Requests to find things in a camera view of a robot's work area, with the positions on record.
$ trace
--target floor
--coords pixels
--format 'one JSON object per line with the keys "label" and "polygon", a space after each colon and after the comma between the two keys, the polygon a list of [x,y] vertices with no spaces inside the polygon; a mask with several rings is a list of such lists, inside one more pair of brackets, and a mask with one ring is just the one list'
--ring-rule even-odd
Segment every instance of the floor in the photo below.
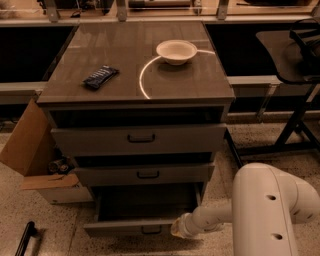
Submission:
{"label": "floor", "polygon": [[[320,138],[318,121],[309,127]],[[239,147],[272,143],[283,123],[229,124]],[[0,150],[12,129],[0,132]],[[290,140],[303,140],[292,135]],[[271,164],[301,177],[320,193],[320,158],[315,150],[255,157],[251,161]],[[231,199],[232,180],[237,170],[225,143],[217,154],[216,169],[206,190],[203,204],[218,207]],[[26,255],[233,255],[232,224],[224,230],[195,239],[171,235],[91,238],[83,224],[92,222],[91,203],[51,205],[37,191],[21,191],[22,176],[0,163],[0,255],[14,255],[27,222],[34,221],[40,237],[32,238]],[[320,216],[308,224],[294,225],[300,256],[316,256],[320,251]]]}

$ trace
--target gray countertop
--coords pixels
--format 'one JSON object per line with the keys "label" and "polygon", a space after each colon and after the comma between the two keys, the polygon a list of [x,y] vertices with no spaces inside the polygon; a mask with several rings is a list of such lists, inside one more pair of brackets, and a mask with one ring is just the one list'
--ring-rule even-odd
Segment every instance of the gray countertop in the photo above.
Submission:
{"label": "gray countertop", "polygon": [[[198,51],[181,66],[155,59],[157,45],[172,39],[188,40],[209,52]],[[82,81],[102,65],[120,73],[97,91],[83,86]],[[202,22],[117,22],[79,26],[38,104],[230,102],[233,98]]]}

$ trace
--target table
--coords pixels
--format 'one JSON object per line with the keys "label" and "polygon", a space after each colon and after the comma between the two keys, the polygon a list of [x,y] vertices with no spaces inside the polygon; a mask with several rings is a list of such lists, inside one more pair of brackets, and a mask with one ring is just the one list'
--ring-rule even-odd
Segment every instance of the table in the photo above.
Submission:
{"label": "table", "polygon": [[[319,76],[309,74],[308,70],[303,68],[303,58],[300,54],[300,48],[289,38],[289,30],[259,32],[257,33],[257,37],[268,50],[276,68],[276,75],[280,81],[292,85],[311,86],[304,96],[304,100],[301,104],[298,104],[296,110],[288,120],[275,144],[266,147],[237,149],[233,144],[230,133],[227,132],[226,137],[239,167],[243,165],[241,160],[241,156],[243,155],[267,154],[310,148],[320,150],[320,143],[302,121],[313,98],[320,90]],[[299,132],[303,131],[310,142],[286,144],[288,138],[295,130]]]}
{"label": "table", "polygon": [[[156,54],[171,39],[201,51],[171,66]],[[81,85],[102,65],[120,73]],[[88,234],[170,232],[201,204],[233,100],[202,22],[81,24],[37,103],[96,202]]]}

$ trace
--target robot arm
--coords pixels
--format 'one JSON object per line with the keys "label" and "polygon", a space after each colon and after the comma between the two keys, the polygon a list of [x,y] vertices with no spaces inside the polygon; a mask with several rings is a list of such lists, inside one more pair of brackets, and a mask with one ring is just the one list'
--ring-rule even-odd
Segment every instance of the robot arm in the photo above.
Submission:
{"label": "robot arm", "polygon": [[248,164],[237,173],[232,202],[197,207],[172,225],[173,235],[191,238],[233,223],[235,256],[298,255],[292,223],[320,213],[317,191],[306,181],[266,164]]}

